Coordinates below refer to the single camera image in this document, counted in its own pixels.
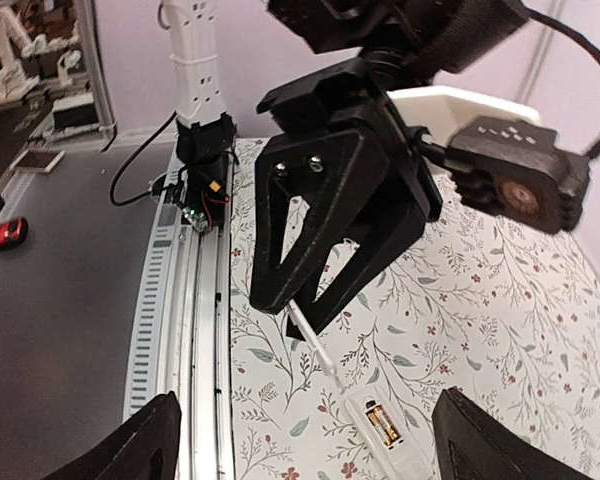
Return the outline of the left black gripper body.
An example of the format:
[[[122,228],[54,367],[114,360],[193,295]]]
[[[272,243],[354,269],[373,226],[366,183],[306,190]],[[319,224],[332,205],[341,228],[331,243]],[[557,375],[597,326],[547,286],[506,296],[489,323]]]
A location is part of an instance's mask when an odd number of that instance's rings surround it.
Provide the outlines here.
[[[370,64],[350,59],[270,90],[258,103],[281,129],[265,151],[307,148],[308,156],[335,153],[335,136],[353,131],[375,142],[389,167],[386,179],[402,182],[428,222],[439,219],[443,200],[416,144],[423,126],[407,126]]]

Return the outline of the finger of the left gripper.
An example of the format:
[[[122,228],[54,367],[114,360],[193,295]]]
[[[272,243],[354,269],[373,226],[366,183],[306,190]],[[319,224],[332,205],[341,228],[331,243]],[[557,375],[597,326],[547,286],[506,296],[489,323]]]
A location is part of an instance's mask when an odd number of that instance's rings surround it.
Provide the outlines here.
[[[371,131],[349,128],[322,138],[271,138],[255,163],[256,245],[250,304],[278,313],[328,257],[332,246],[388,173]],[[309,205],[302,230],[282,254],[291,200]]]
[[[313,331],[321,333],[369,282],[421,237],[424,227],[425,214],[413,201],[365,207],[343,234],[344,239],[358,244],[353,256],[318,294],[327,264],[326,259],[320,260],[294,296]]]

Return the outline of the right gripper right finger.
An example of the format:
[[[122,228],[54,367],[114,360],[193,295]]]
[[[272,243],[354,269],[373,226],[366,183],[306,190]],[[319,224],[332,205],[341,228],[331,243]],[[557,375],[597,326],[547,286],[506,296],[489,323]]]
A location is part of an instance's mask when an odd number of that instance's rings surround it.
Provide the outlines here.
[[[457,388],[441,392],[432,414],[443,479],[584,479],[525,442]]]

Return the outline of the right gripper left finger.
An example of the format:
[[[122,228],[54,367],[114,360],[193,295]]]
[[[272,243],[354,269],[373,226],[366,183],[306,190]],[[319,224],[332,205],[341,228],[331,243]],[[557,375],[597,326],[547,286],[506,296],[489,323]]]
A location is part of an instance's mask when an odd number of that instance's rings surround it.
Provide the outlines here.
[[[159,394],[98,445],[46,479],[173,479],[181,418],[175,393]]]

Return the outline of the white remote control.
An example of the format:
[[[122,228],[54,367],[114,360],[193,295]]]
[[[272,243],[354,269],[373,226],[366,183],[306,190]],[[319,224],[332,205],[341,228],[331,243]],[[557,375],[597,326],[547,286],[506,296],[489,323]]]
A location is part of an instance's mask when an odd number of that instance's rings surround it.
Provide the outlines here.
[[[343,407],[387,479],[432,479],[433,467],[404,418],[377,385],[345,393]]]

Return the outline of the white remote battery cover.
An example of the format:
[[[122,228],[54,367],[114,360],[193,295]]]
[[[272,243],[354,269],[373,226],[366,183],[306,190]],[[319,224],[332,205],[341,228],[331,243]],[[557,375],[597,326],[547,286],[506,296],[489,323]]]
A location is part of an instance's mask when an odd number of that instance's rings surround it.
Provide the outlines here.
[[[326,348],[321,343],[319,337],[294,300],[291,300],[288,303],[287,312],[293,325],[298,328],[304,340],[310,345],[310,347],[313,349],[313,352],[317,355],[324,375],[333,381],[338,393],[343,394],[345,388],[339,377],[336,363],[330,357]]]

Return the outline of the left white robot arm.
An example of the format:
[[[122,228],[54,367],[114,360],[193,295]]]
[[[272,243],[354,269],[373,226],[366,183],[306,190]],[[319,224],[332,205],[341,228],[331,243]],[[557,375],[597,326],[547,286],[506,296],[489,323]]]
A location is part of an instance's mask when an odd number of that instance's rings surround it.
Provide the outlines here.
[[[264,313],[295,305],[323,331],[438,219],[442,199],[388,90],[410,50],[394,5],[272,1],[268,11],[317,53],[356,57],[269,91],[258,111],[280,128],[255,162],[256,241],[249,301]],[[171,197],[200,233],[224,221],[236,140],[217,80],[212,1],[165,1],[181,161]]]

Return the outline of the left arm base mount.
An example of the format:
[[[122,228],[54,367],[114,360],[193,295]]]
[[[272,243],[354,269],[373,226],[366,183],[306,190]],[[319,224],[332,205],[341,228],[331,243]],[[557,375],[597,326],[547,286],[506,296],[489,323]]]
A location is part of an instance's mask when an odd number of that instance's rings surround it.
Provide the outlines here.
[[[151,194],[164,195],[197,233],[207,233],[223,224],[224,207],[230,203],[227,178],[236,127],[232,117],[223,113],[205,125],[179,124],[177,133],[176,157],[181,166],[176,179],[161,178]]]

